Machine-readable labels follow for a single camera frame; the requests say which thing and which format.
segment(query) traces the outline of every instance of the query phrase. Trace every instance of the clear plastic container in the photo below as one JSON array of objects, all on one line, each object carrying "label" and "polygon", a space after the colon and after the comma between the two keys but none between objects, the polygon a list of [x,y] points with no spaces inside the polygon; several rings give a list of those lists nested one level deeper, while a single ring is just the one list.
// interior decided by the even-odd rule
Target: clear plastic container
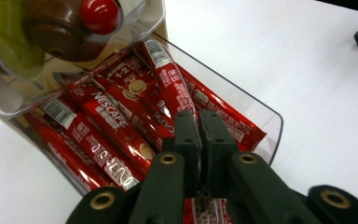
[{"label": "clear plastic container", "polygon": [[176,63],[267,134],[257,145],[255,153],[271,164],[281,140],[283,128],[281,115],[162,36],[154,34],[153,37],[167,46]]},{"label": "clear plastic container", "polygon": [[54,73],[91,69],[150,34],[165,16],[163,0],[111,1],[118,26],[99,35],[80,17],[87,2],[0,0],[0,115],[16,117],[56,96]]}]

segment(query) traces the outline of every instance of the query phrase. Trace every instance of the red packaging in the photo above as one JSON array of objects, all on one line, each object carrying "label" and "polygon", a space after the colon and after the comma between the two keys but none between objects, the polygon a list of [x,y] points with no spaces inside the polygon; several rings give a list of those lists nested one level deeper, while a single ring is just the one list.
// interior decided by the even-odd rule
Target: red packaging
[{"label": "red packaging", "polygon": [[81,95],[74,100],[79,103],[88,99],[81,105],[82,110],[146,174],[155,155],[153,149],[103,92],[95,86],[88,85],[84,89],[82,86],[80,85],[78,88],[88,97]]},{"label": "red packaging", "polygon": [[101,73],[103,70],[108,69],[109,67],[115,67],[113,64],[116,63],[120,58],[125,57],[130,51],[122,51],[118,53],[114,53],[109,56],[106,60],[102,63],[98,64],[97,66],[93,67],[92,69],[85,71],[86,74],[90,76],[94,76],[96,74]]},{"label": "red packaging", "polygon": [[160,111],[160,117],[173,125],[169,109],[163,101],[157,82],[151,71],[137,56],[127,54],[124,58],[111,63],[109,67],[100,72],[100,76],[128,89],[132,94],[143,100],[143,104],[154,111]]},{"label": "red packaging", "polygon": [[54,80],[57,81],[61,86],[66,88],[73,88],[90,78],[89,75],[83,74],[82,72],[76,73],[64,73],[55,72],[53,73]]},{"label": "red packaging", "polygon": [[219,98],[213,91],[191,76],[182,66],[177,64],[182,72],[191,97],[199,109],[207,109],[217,113],[225,122],[228,131],[246,150],[255,150],[257,144],[266,136],[254,123],[244,115]]},{"label": "red packaging", "polygon": [[105,91],[105,94],[124,117],[129,120],[158,151],[161,151],[162,139],[173,137],[173,134],[154,119],[154,114],[150,113],[150,111],[141,104],[140,99],[113,82],[110,82],[106,87],[107,79],[104,77],[97,75],[92,79],[96,86],[101,86],[100,88]]},{"label": "red packaging", "polygon": [[128,190],[145,179],[136,166],[118,148],[104,138],[82,111],[73,112],[57,99],[41,107],[66,133],[111,177],[122,190]]},{"label": "red packaging", "polygon": [[92,83],[85,82],[81,85],[73,87],[67,92],[67,94],[78,105],[82,105],[89,98],[91,98],[90,94],[96,90],[96,87]]},{"label": "red packaging", "polygon": [[184,199],[183,224],[195,224],[192,199]]},{"label": "red packaging", "polygon": [[212,198],[205,189],[201,189],[192,203],[194,223],[231,224],[226,199]]},{"label": "red packaging", "polygon": [[25,114],[24,117],[50,151],[87,191],[114,186],[113,180],[65,132],[55,129],[34,112]]},{"label": "red packaging", "polygon": [[186,84],[177,69],[171,55],[152,37],[140,43],[141,52],[145,53],[152,72],[172,117],[189,109],[197,120],[197,111],[187,91]]},{"label": "red packaging", "polygon": [[173,134],[174,133],[173,119],[163,118],[159,111],[157,110],[153,110],[153,111],[154,111],[153,115],[156,121],[158,121],[158,123],[161,124],[168,132]]},{"label": "red packaging", "polygon": [[80,110],[80,106],[75,103],[68,95],[63,94],[59,97],[60,101],[68,107],[68,109],[76,112]]}]

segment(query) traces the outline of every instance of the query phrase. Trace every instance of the transparent plastic bin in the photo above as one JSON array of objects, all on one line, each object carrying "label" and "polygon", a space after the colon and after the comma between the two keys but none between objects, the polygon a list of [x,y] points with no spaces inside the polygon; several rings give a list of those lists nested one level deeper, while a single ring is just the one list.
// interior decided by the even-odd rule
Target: transparent plastic bin
[{"label": "transparent plastic bin", "polygon": [[[152,34],[158,41],[168,47],[170,54],[176,63],[180,64],[193,77],[200,80],[204,85],[211,89],[216,95],[234,107],[238,112],[253,122],[260,128],[266,136],[255,148],[254,153],[260,155],[267,163],[271,164],[277,152],[278,145],[281,140],[283,120],[279,113],[258,101],[254,96],[237,87],[234,83],[225,79],[221,75],[215,73],[214,70],[205,66],[195,58],[191,57],[184,51],[177,48],[174,44],[168,42],[163,37]],[[21,116],[12,119],[21,130],[26,132],[32,140],[40,147],[43,144],[37,139],[37,136],[27,128]],[[82,194],[88,191],[78,182],[64,166],[58,161],[49,150],[42,150],[47,153],[51,161],[62,171],[63,175],[74,185],[74,187]]]}]

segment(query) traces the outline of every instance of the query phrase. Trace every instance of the barcode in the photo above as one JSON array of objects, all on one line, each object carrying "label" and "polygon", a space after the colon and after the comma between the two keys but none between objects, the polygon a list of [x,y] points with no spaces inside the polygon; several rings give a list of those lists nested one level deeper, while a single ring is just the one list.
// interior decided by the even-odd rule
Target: barcode
[{"label": "barcode", "polygon": [[152,38],[147,38],[145,40],[145,45],[156,68],[159,68],[166,63],[171,63],[170,57],[159,42],[153,40]]},{"label": "barcode", "polygon": [[56,99],[46,102],[41,108],[65,129],[69,128],[72,120],[76,117],[74,112]]}]

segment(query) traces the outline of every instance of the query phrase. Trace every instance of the coffee cup image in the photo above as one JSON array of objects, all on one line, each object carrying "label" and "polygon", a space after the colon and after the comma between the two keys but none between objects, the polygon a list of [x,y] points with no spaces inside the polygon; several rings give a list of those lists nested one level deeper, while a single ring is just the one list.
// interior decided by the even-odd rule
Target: coffee cup image
[{"label": "coffee cup image", "polygon": [[153,157],[155,156],[155,153],[154,153],[153,149],[148,144],[142,143],[139,146],[139,151],[148,160],[152,160]]},{"label": "coffee cup image", "polygon": [[134,80],[129,85],[129,91],[134,95],[140,95],[140,94],[142,95],[142,93],[146,90],[146,88],[147,88],[146,83],[139,79]]},{"label": "coffee cup image", "polygon": [[136,95],[132,94],[128,90],[123,90],[122,93],[123,93],[123,96],[126,97],[129,100],[133,100],[133,101],[138,101],[139,100],[139,98]]}]

